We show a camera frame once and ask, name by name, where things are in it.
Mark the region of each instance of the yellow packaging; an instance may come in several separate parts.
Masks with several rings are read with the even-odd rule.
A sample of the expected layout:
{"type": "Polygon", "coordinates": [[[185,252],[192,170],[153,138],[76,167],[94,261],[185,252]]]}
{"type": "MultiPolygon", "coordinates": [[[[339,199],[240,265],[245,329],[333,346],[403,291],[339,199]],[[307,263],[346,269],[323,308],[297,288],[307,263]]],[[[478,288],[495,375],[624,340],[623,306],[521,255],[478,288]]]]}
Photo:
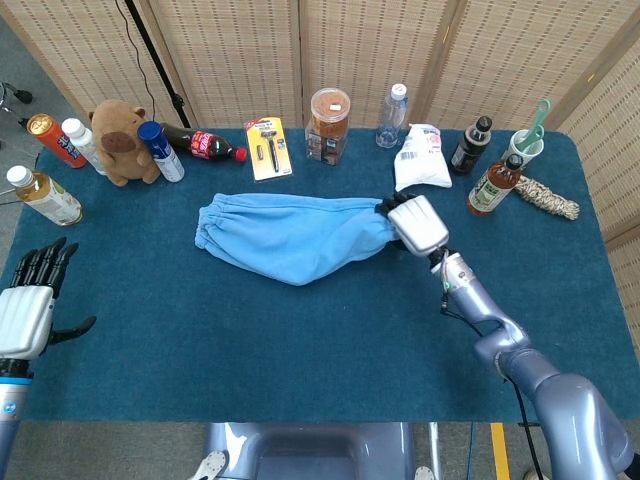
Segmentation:
{"type": "Polygon", "coordinates": [[[278,117],[256,118],[244,124],[256,182],[293,174],[282,121],[278,117]]]}

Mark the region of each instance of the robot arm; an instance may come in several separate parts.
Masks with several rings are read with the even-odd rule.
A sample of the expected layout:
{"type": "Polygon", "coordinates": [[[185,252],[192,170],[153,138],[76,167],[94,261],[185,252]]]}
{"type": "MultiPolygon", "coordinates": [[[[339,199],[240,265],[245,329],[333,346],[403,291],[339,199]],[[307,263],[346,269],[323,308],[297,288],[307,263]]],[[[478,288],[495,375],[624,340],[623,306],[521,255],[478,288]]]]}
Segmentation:
{"type": "Polygon", "coordinates": [[[549,447],[552,478],[614,480],[625,469],[637,474],[640,458],[634,461],[627,432],[597,388],[584,377],[560,372],[531,347],[524,329],[500,310],[460,254],[447,249],[448,232],[429,201],[395,195],[378,211],[387,214],[411,253],[431,260],[443,298],[450,297],[471,325],[495,326],[474,345],[476,357],[533,403],[549,447]]]}
{"type": "Polygon", "coordinates": [[[69,259],[78,248],[63,249],[63,237],[41,250],[31,250],[20,262],[9,288],[0,293],[0,479],[4,478],[33,379],[30,361],[47,346],[84,335],[95,317],[78,327],[53,331],[53,308],[69,259]]]}

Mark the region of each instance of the red bottle cap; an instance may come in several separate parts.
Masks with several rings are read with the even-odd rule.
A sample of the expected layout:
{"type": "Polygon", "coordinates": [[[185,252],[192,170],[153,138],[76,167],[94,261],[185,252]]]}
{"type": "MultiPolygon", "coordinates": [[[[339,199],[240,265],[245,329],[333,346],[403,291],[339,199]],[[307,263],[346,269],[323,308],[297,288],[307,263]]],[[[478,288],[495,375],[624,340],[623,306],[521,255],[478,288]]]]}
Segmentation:
{"type": "Polygon", "coordinates": [[[246,148],[236,148],[235,160],[236,162],[244,162],[247,159],[247,149],[246,148]]]}

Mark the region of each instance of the orange can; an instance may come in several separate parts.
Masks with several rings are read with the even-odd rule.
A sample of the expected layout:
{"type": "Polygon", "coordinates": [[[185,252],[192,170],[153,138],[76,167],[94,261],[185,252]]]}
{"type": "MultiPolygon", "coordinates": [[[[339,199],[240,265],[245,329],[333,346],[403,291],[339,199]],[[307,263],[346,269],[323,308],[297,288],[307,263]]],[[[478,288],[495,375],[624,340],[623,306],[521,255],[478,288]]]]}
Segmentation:
{"type": "Polygon", "coordinates": [[[29,119],[27,130],[71,168],[84,167],[87,163],[87,159],[73,146],[51,115],[36,113],[29,119]]]}

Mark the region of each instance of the white bottle cap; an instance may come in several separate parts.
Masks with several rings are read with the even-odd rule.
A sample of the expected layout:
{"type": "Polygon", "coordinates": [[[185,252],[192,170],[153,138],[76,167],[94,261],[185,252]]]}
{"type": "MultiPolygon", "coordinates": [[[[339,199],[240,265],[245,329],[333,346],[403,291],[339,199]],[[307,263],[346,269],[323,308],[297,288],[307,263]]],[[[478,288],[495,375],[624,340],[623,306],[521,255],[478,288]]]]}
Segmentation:
{"type": "Polygon", "coordinates": [[[391,87],[391,98],[402,100],[407,96],[407,87],[403,83],[396,83],[391,87]]]}
{"type": "Polygon", "coordinates": [[[84,135],[86,128],[77,118],[67,118],[62,122],[62,131],[69,138],[80,138],[84,135]]]}
{"type": "Polygon", "coordinates": [[[7,180],[14,187],[24,187],[33,181],[33,173],[27,167],[16,165],[7,172],[7,180]]]}

